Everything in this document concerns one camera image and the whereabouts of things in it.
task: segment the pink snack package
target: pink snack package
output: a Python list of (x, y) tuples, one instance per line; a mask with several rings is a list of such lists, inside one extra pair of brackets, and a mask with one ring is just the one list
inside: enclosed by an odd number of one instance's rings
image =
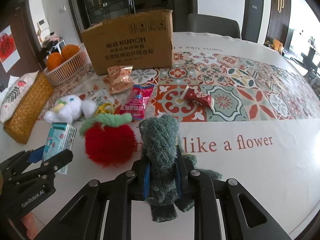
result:
[(119, 114), (130, 113), (132, 118), (143, 119), (153, 88), (154, 85), (147, 87), (134, 85), (128, 97), (128, 102), (121, 107)]

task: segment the chair backrest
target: chair backrest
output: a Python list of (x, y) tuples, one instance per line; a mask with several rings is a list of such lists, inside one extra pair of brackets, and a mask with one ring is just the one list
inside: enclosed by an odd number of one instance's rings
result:
[(190, 13), (188, 15), (188, 31), (194, 33), (214, 33), (241, 39), (238, 22), (211, 15)]

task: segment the screw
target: screw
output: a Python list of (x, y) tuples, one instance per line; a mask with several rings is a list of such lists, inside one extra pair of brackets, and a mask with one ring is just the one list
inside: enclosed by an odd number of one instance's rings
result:
[(129, 171), (127, 171), (127, 172), (125, 173), (125, 175), (126, 175), (127, 177), (133, 177), (134, 175), (136, 175), (136, 173), (135, 173), (134, 171), (132, 171), (132, 170), (129, 170)]
[(199, 176), (200, 175), (200, 171), (199, 170), (192, 170), (191, 172), (192, 176)]
[(98, 185), (99, 181), (97, 181), (96, 179), (92, 179), (89, 181), (89, 186), (90, 187), (96, 187)]
[(235, 186), (238, 184), (238, 181), (236, 179), (228, 179), (228, 183), (231, 185), (231, 186)]

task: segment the orange fruit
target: orange fruit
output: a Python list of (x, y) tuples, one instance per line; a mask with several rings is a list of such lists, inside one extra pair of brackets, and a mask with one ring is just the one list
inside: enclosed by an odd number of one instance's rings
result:
[(61, 55), (64, 58), (64, 60), (67, 60), (71, 58), (73, 55), (77, 54), (79, 50), (80, 49), (77, 45), (68, 44), (62, 48)]
[(56, 67), (60, 66), (63, 62), (64, 60), (61, 54), (58, 52), (54, 52), (49, 55), (46, 65), (48, 70), (52, 71)]

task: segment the orange snack wrapper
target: orange snack wrapper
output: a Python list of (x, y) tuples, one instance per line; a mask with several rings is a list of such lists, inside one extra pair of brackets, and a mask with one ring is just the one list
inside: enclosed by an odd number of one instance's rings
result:
[(132, 68), (133, 66), (113, 66), (108, 68), (111, 95), (132, 88), (134, 82), (129, 78)]

